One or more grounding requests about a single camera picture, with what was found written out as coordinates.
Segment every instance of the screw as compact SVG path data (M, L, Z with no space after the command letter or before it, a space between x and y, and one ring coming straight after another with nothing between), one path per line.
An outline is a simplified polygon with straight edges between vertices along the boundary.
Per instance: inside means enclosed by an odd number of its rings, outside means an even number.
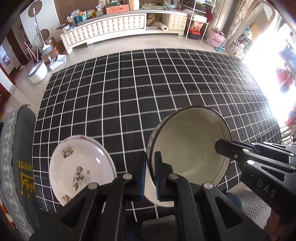
M250 165L254 165L255 162L253 160L247 160L247 163L250 164Z
M204 183L204 189L211 190L213 188L213 184L211 183Z
M88 184L88 188L89 189L96 189L98 187L98 184L96 184L96 183L90 183L90 184Z
M129 173L126 173L126 174L124 174L123 175L123 178L125 179L125 180L130 180L130 179L132 179L132 174L129 174Z
M169 177L169 179L176 180L178 178L178 174L171 173L171 174L169 174L168 177Z

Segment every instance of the black and white checkered tablecloth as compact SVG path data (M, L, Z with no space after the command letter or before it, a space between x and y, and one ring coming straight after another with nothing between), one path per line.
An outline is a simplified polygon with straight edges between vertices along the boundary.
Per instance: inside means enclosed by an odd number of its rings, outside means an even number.
M208 106L228 123L241 142L281 140L267 98L238 59L185 49L117 53L76 64L54 74L44 93L33 142L33 174L42 209L61 208L50 187L49 162L56 146L76 134L99 141L117 173L142 158L150 134L167 115L189 105ZM218 188L240 181L231 161ZM135 218L158 216L162 208L145 200L129 203Z

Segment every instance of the bottle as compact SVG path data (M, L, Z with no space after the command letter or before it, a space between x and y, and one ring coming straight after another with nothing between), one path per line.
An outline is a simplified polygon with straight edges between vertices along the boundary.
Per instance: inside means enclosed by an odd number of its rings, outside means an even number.
M139 0L129 0L128 6L130 10L139 10L140 9L140 1Z

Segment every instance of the mop bucket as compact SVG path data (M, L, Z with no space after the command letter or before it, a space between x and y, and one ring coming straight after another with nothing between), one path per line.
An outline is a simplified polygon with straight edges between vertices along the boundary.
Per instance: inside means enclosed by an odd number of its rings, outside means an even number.
M30 70L29 75L27 76L34 84L42 81L47 74L47 67L44 63L44 60L37 62Z

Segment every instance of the floral plate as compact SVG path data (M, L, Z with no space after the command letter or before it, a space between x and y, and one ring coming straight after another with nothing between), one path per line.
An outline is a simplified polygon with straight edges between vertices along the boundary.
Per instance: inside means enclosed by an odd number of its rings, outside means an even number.
M49 164L50 184L63 206L89 183L103 185L116 177L108 152L96 140L81 135L63 140L54 150Z

